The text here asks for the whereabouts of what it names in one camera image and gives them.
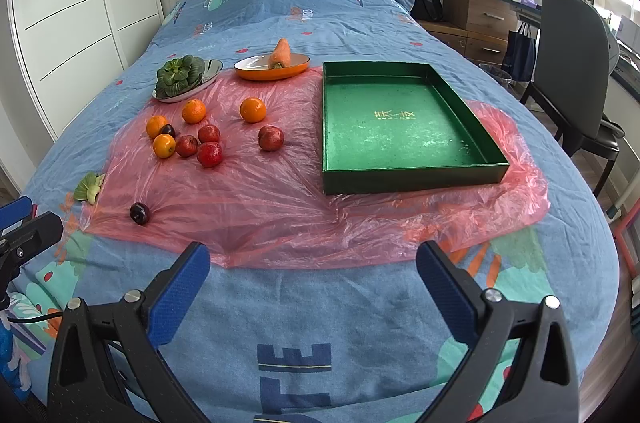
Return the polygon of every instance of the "gray chair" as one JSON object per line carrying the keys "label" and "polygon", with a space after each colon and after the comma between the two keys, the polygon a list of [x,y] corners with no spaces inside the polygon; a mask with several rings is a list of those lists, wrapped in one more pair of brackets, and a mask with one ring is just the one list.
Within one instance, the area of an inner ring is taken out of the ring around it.
{"label": "gray chair", "polygon": [[607,165],[593,190],[597,197],[618,157],[619,125],[603,115],[609,84],[606,25],[584,0],[542,0],[542,27],[533,80],[520,99],[533,98],[558,126],[556,141],[571,157],[579,149]]}

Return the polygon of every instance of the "dark blue bag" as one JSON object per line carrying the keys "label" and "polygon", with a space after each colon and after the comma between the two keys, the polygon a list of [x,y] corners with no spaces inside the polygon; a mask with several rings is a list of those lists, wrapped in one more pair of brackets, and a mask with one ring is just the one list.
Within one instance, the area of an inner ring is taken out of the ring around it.
{"label": "dark blue bag", "polygon": [[509,31],[507,52],[502,61],[502,70],[508,72],[515,82],[529,82],[536,65],[536,42],[530,38],[531,26],[522,24],[517,31]]}

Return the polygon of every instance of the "green leafy vegetable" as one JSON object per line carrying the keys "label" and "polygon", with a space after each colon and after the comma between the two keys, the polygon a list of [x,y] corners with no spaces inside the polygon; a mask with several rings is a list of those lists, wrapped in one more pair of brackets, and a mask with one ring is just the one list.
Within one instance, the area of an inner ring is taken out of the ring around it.
{"label": "green leafy vegetable", "polygon": [[96,176],[95,173],[89,172],[76,186],[74,191],[75,200],[86,200],[89,204],[95,204],[96,196],[100,193],[100,187],[104,181],[105,174]]}
{"label": "green leafy vegetable", "polygon": [[169,60],[158,69],[156,96],[172,98],[196,87],[202,81],[204,60],[199,56],[187,54],[182,58]]}

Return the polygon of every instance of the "red spot print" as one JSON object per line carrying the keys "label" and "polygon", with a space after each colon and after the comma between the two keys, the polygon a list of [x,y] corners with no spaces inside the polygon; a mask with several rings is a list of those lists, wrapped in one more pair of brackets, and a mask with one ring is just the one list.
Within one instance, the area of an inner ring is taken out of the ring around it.
{"label": "red spot print", "polygon": [[469,416],[469,419],[467,421],[471,421],[472,419],[479,418],[482,414],[484,414],[484,411],[482,410],[482,405],[480,405],[479,403],[476,403],[476,408],[471,413],[471,416]]}

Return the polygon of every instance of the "red apple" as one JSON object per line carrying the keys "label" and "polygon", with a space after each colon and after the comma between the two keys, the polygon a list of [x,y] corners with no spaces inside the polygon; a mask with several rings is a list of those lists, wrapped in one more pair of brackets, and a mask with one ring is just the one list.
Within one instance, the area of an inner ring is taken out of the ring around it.
{"label": "red apple", "polygon": [[262,150],[272,152],[282,147],[284,132],[273,125],[265,125],[258,132],[258,145]]}
{"label": "red apple", "polygon": [[191,157],[198,151],[198,140],[193,136],[180,136],[175,142],[175,151],[183,158]]}
{"label": "red apple", "polygon": [[198,139],[200,143],[208,143],[210,141],[215,141],[216,143],[220,141],[220,129],[215,125],[205,125],[204,127],[200,127],[198,130]]}
{"label": "red apple", "polygon": [[204,168],[219,165],[222,161],[222,147],[220,143],[210,141],[200,145],[198,148],[198,161]]}

